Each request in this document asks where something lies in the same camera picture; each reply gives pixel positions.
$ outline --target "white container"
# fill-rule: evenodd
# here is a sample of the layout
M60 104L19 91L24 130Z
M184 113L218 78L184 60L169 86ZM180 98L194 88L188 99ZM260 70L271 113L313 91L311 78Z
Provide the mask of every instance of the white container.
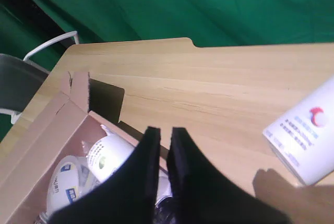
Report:
M46 214L51 216L79 198L81 164L75 156L66 156L57 165L50 180L46 197Z
M274 153L306 184L334 170L334 77L263 131Z
M106 181L131 155L135 149L129 142L101 125L107 136L98 140L87 155L88 168L102 183ZM159 170L157 203L172 196L168 175Z
M85 157L66 156L55 168L46 196L46 214L51 216L56 210L78 200L99 185L89 171Z

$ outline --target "chair backrest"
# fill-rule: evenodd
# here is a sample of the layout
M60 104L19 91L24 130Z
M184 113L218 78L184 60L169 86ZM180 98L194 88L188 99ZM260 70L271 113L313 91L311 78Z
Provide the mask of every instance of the chair backrest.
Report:
M46 77L19 58L0 54L0 108L22 112Z

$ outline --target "red logo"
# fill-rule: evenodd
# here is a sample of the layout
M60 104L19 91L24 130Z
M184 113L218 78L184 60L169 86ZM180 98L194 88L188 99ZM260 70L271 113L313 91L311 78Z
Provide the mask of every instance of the red logo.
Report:
M327 124L328 118L322 108L315 107L312 108L309 112L311 113L311 122L313 125L317 127L324 127Z

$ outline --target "white plastic bottle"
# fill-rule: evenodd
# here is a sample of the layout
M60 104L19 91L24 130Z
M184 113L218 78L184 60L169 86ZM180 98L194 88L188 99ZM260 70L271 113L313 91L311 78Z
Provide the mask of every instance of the white plastic bottle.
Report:
M53 212L73 203L98 184L99 181L88 169L85 157L64 157L52 174L46 196L46 212L40 213L39 222L46 222Z
M264 131L275 154L305 185L334 170L334 76Z
M102 183L106 181L131 155L135 149L129 142L112 133L106 126L101 125L107 136L98 140L87 155L90 171ZM157 203L172 196L168 175L159 171Z

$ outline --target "cardboard flap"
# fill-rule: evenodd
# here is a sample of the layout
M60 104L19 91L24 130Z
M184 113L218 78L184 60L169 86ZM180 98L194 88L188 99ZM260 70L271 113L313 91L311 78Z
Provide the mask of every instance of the cardboard flap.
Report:
M45 207L47 187L56 165L54 161L86 117L86 112L74 105L73 102L68 101L53 117L50 124L43 129L43 132L35 140L26 155L14 166L9 177L0 187L0 199L2 199L0 201L0 223L33 223L31 220L23 222L9 221L9 219L31 193L44 173L52 167L49 178L44 181L43 193L37 192L38 195L43 196L42 202L33 201L32 204L23 207L23 210L26 212L26 216L35 218L38 212L31 211L32 209L29 208L34 206Z
M72 77L70 89L71 101L84 112L89 109L89 73L75 72Z
M61 91L66 94L67 96L69 96L70 91L71 91L71 83L72 83L72 78L71 78L71 74L69 72L66 72L64 74L64 77L62 79L62 83L61 83Z
M17 141L13 150L0 162L0 191L2 184L9 177L13 169L26 155L36 139L44 132L44 129L53 121L59 109L67 102L68 96L61 92L58 93L31 123L23 137Z

